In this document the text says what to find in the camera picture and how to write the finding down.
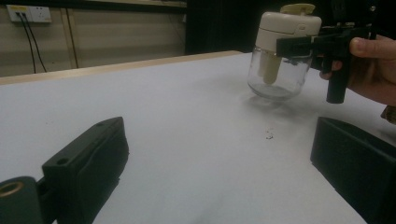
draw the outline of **hole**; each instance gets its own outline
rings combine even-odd
[[[23,188],[23,183],[21,181],[8,183],[3,187],[0,187],[0,198],[11,195],[22,188]]]
[[[60,159],[60,160],[58,160],[57,162],[56,162],[56,164],[58,164],[58,165],[63,165],[63,164],[65,164],[65,163],[67,163],[69,161],[69,159]]]

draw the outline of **black object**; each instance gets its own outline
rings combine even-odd
[[[300,53],[301,49],[312,49],[314,57],[323,55],[323,73],[332,71],[332,61],[341,61],[343,67],[332,72],[327,94],[327,102],[341,104],[344,102],[349,78],[349,42],[353,37],[375,39],[376,32],[372,24],[375,22],[377,11],[378,0],[332,0],[332,14],[337,22],[336,26],[324,27],[312,44],[300,43],[296,38],[294,46],[290,45],[288,39],[278,39],[276,55],[305,56],[306,54]]]
[[[367,223],[396,223],[396,147],[351,124],[319,118],[311,161]]]
[[[43,164],[37,183],[29,176],[0,183],[0,223],[93,223],[128,155],[122,118],[93,125]]]

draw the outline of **finger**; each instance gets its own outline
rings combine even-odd
[[[341,69],[341,67],[343,66],[343,63],[340,61],[332,61],[332,71],[338,71]],[[332,73],[319,73],[320,77],[325,79],[325,80],[329,80],[332,77]]]
[[[396,59],[396,41],[368,40],[355,37],[349,44],[350,52],[361,58]]]
[[[332,73],[323,74],[323,73],[320,72],[319,75],[320,75],[321,78],[323,78],[325,80],[329,80],[332,77]]]

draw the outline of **white plastic cap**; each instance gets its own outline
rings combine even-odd
[[[309,16],[315,6],[309,4],[287,5],[279,12],[265,12],[257,34],[256,46],[275,52],[276,40],[318,35],[321,19]]]

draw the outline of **power cable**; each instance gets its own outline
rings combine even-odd
[[[30,34],[32,35],[33,40],[35,41],[35,35],[32,32],[32,29],[30,28],[30,24],[29,21],[26,18],[26,14],[22,13],[23,17],[26,19],[26,23],[27,23],[27,27],[29,28]],[[40,55],[40,50],[38,48],[37,42],[35,41],[35,48],[37,49],[37,55],[38,55],[38,59],[41,62],[41,66],[43,66],[44,72],[47,72],[46,66],[44,66],[43,60],[41,59],[41,55]]]
[[[29,33],[27,33],[27,29],[26,29],[26,26],[25,26],[25,24],[24,24],[23,18],[22,18],[21,14],[20,14],[19,12],[17,12],[17,16],[21,18],[21,22],[22,22],[22,25],[23,25],[23,29],[25,30],[27,39],[29,40],[30,53],[32,54],[32,61],[33,61],[33,71],[35,72],[35,55],[33,54],[32,41],[30,40]]]

